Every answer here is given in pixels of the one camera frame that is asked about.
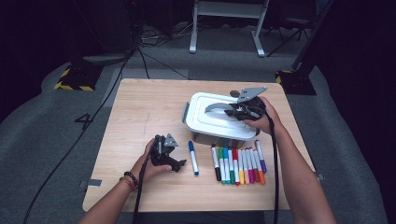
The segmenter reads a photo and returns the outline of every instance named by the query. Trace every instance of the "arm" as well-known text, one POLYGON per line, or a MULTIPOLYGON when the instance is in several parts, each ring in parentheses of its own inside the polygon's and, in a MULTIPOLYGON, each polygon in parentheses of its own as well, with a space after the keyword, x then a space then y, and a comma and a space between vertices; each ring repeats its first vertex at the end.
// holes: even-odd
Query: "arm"
MULTIPOLYGON (((146 145, 145 153, 140 156, 134 167, 131 169, 131 173, 139 181, 139 173, 142 164, 149 153, 154 139, 146 145)), ((170 172, 172 167, 170 165, 154 166, 151 161, 148 161, 144 180, 148 181, 154 175, 170 172)), ((113 189, 111 189, 101 200, 99 200, 82 218, 79 223, 116 223, 120 215, 122 207, 124 206, 129 194, 132 192, 132 188, 126 183, 126 181, 118 182, 113 189)))
MULTIPOLYGON (((283 126, 274 107, 262 97, 275 124, 276 143, 282 168, 282 179, 295 223, 336 223, 323 188, 283 126)), ((245 120, 249 126, 270 133, 267 117, 245 120)))

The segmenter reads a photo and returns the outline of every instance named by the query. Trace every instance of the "white plastic container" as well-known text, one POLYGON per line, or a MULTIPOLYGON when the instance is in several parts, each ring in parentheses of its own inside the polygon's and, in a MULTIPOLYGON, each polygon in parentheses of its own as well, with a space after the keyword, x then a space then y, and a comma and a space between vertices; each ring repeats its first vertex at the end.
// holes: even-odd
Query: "white plastic container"
POLYGON ((215 108, 208 112, 205 109, 216 103, 236 103, 237 98, 197 92, 186 104, 183 123, 191 130, 194 142, 217 147, 241 147, 247 140, 260 133, 260 130, 244 124, 242 120, 229 117, 224 109, 215 108))

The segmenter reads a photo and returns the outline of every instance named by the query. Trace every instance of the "wooden table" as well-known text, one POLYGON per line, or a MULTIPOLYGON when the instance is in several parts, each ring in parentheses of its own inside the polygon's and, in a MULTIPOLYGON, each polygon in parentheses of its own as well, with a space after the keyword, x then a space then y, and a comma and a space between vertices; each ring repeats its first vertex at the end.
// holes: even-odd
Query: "wooden table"
MULTIPOLYGON (((276 83, 220 82, 159 79, 124 79, 113 105, 92 179, 102 180, 99 187, 88 186, 83 203, 89 210, 129 171, 143 154, 146 143, 156 134, 172 134, 179 146, 171 153, 175 160, 187 160, 178 173, 157 175, 145 182, 139 211, 233 211, 272 210, 275 201, 274 157, 270 135, 260 133, 246 141, 245 147, 254 147, 259 139, 267 165, 266 185, 260 183, 232 186, 216 180, 210 146, 194 143, 200 174, 194 176, 188 142, 191 131, 182 123, 184 106, 196 92, 229 95, 231 90, 268 87, 261 95, 276 108, 289 130, 297 148, 308 164, 312 161, 306 151, 289 103, 280 85, 276 83)), ((285 198, 279 167, 279 209, 289 209, 285 198)), ((123 211, 134 210, 132 193, 123 211)))

